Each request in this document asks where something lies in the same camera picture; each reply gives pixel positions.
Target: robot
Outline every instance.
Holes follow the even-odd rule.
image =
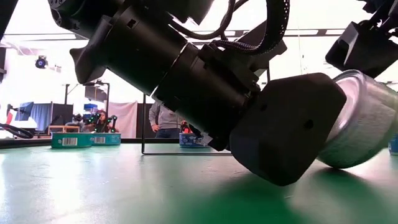
[[[267,20],[239,40],[227,41],[223,32],[247,1],[229,0],[220,28],[206,35],[186,30],[173,18],[200,24],[213,0],[49,0],[49,6],[60,27],[90,40],[70,51],[80,83],[109,69],[184,117],[212,148],[231,151],[273,184],[288,185],[317,157],[346,96],[322,73],[273,80],[261,90],[258,74],[286,51],[282,38],[290,3],[267,0]],[[0,7],[12,13],[16,2],[4,1]],[[352,22],[326,61],[372,78],[394,63],[398,49],[389,39],[396,35],[390,30],[397,24],[397,2],[368,0],[365,10],[372,18]],[[180,33],[221,40],[198,49]],[[182,85],[190,91],[179,91]]]
[[[101,114],[95,113],[86,121],[86,124],[94,124],[94,132],[96,133],[102,132],[103,124],[100,124],[100,117]],[[111,133],[116,133],[116,120],[118,120],[118,117],[116,115],[112,115],[105,121],[105,125],[112,123],[110,129]]]

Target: monitor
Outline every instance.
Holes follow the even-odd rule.
[[[21,103],[19,108],[16,109],[17,114],[15,117],[16,121],[27,121],[30,117],[30,113],[32,112],[33,102]]]

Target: white curtain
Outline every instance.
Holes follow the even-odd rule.
[[[112,103],[109,102],[108,116],[115,115],[116,128],[122,138],[136,138],[138,103]]]

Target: gray sweater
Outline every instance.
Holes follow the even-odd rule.
[[[159,125],[159,129],[181,127],[182,118],[158,102],[155,102],[149,110],[149,121],[151,126],[156,124],[156,116],[158,114],[159,120],[157,124]]]

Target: camera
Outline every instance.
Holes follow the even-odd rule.
[[[36,68],[44,69],[48,64],[49,63],[46,59],[46,56],[39,56],[38,59],[36,60],[35,66]]]

